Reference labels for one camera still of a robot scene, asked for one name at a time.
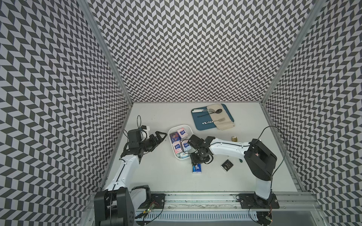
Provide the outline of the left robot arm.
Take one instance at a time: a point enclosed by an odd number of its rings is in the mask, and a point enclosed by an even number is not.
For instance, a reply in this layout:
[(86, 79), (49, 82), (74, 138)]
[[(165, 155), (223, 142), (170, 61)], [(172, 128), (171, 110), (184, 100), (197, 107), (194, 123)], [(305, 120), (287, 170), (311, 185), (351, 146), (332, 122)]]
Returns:
[(167, 138), (167, 133), (142, 126), (127, 133), (127, 142), (120, 156), (119, 169), (110, 184), (94, 197), (96, 226), (133, 226), (136, 210), (151, 199), (148, 185), (130, 188), (131, 180), (144, 154), (153, 152)]

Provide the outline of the white storage box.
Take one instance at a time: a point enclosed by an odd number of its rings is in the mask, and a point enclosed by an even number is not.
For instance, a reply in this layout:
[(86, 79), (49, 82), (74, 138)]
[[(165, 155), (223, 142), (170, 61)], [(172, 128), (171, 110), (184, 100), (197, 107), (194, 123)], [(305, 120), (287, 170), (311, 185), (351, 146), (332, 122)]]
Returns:
[[(176, 126), (176, 127), (172, 127), (172, 128), (169, 130), (169, 132), (168, 132), (168, 136), (169, 136), (171, 133), (173, 133), (173, 132), (177, 132), (177, 130), (180, 129), (180, 128), (185, 128), (186, 132), (188, 133), (188, 137), (185, 138), (185, 139), (181, 139), (180, 142), (182, 142), (183, 140), (189, 140), (189, 138), (194, 134), (190, 126), (188, 126), (188, 125), (186, 125), (186, 124), (183, 124), (183, 125), (179, 125), (179, 126)], [(173, 146), (172, 146), (172, 151), (173, 151), (173, 154), (174, 154), (174, 156), (176, 157), (176, 159), (178, 159), (178, 160), (186, 160), (186, 159), (190, 158), (190, 154), (193, 153), (194, 150), (192, 149), (191, 152), (188, 153), (188, 154), (189, 154), (189, 157), (188, 157), (188, 158), (185, 158), (185, 159), (179, 158), (180, 153), (179, 153), (179, 154), (175, 154), (175, 153), (174, 153)]]

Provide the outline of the pale blue pink pack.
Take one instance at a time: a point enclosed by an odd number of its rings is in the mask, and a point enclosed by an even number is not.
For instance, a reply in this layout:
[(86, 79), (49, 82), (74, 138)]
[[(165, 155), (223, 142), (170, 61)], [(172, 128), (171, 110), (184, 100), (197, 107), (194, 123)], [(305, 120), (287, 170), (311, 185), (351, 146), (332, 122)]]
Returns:
[(181, 144), (182, 144), (183, 151), (185, 153), (190, 153), (191, 152), (192, 147), (189, 145), (188, 140), (183, 140), (181, 142)]

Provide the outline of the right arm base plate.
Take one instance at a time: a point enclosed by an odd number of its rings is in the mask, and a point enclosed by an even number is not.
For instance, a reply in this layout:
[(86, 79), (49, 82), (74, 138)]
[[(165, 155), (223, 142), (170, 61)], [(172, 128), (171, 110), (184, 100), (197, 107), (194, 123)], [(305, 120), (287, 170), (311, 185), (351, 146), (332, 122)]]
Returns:
[(242, 209), (279, 209), (280, 205), (274, 193), (268, 199), (263, 199), (255, 193), (243, 193), (237, 195), (237, 200)]

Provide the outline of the purple tissue pack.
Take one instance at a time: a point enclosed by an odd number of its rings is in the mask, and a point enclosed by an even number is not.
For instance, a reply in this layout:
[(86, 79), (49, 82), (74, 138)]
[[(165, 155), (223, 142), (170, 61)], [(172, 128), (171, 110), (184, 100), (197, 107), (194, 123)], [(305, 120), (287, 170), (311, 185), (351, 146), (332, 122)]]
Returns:
[(181, 137), (179, 136), (178, 132), (173, 132), (169, 136), (172, 144), (181, 141)]

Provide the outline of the pink white tissue pack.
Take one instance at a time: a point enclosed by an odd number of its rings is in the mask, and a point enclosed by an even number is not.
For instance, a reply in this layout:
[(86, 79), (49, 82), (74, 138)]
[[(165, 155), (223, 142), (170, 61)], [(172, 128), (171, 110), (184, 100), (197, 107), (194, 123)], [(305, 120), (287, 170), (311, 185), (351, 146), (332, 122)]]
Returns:
[(185, 128), (178, 129), (177, 133), (178, 133), (180, 139), (185, 139), (188, 137), (188, 133), (186, 132)]

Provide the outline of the blue Tempo pack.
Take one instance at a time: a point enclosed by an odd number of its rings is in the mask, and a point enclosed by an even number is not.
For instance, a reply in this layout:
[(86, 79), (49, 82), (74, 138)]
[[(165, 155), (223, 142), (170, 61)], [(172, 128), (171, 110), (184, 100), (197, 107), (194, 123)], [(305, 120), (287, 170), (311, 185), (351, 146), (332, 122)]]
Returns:
[(193, 165), (192, 173), (194, 173), (194, 174), (202, 173), (201, 164)]

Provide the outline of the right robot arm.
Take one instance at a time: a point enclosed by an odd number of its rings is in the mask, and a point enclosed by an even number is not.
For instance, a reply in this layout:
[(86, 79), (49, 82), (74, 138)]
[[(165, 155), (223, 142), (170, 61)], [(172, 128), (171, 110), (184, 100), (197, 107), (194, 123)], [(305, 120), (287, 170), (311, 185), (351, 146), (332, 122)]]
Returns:
[(215, 155), (243, 159), (255, 176), (255, 191), (239, 194), (242, 209), (278, 209), (273, 206), (276, 196), (272, 193), (272, 178), (277, 156), (259, 139), (250, 142), (225, 141), (215, 137), (201, 139), (192, 135), (186, 143), (191, 146), (190, 159), (193, 165), (209, 164)]

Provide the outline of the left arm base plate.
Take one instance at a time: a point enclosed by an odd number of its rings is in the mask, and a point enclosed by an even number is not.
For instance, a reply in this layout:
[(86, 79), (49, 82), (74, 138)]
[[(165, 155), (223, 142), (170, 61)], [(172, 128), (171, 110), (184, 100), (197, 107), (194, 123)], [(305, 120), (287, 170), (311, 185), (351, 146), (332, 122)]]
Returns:
[(133, 206), (135, 210), (142, 209), (145, 210), (151, 206), (153, 202), (155, 202), (154, 209), (163, 209), (165, 206), (165, 198), (166, 194), (156, 193), (152, 194), (149, 198), (145, 195), (131, 195), (131, 200), (133, 202)]

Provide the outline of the light blue tissue pack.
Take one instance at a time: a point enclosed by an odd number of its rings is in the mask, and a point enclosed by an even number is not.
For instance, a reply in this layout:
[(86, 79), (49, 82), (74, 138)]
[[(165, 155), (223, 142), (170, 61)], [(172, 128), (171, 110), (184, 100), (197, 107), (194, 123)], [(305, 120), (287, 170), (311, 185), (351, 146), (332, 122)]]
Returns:
[(188, 157), (189, 157), (189, 154), (184, 153), (184, 152), (181, 152), (180, 155), (179, 155), (179, 158), (181, 158), (181, 159), (185, 159), (185, 158), (188, 158)]

